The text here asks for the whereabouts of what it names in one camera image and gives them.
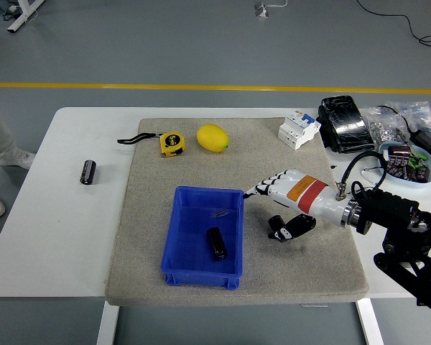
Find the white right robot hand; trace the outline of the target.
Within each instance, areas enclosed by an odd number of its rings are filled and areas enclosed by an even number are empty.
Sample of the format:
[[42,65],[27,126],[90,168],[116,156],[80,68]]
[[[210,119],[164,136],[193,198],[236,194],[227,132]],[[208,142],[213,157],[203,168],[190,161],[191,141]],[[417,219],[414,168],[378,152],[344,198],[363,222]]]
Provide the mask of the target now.
[[336,226],[346,226],[350,199],[339,201],[335,198],[336,194],[323,181],[291,169],[261,181],[245,192],[243,197],[268,196],[274,202],[299,213],[287,223],[280,216],[269,219],[272,231],[268,237],[286,242],[312,230],[318,218],[328,220]]

